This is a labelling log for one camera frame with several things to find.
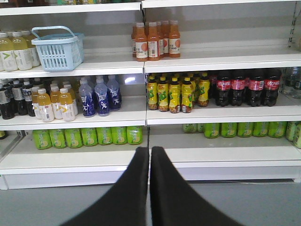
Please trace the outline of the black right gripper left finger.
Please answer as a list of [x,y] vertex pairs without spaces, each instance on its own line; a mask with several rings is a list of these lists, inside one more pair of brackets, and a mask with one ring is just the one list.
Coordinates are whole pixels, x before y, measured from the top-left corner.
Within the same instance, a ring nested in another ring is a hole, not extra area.
[[145,226],[149,150],[136,148],[127,169],[104,196],[63,226]]

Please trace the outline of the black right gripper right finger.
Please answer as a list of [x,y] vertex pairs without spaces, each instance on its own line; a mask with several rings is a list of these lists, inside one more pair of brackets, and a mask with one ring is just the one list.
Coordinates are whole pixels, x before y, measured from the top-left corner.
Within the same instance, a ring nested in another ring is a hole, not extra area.
[[240,226],[183,179],[163,147],[151,149],[150,201],[154,226]]

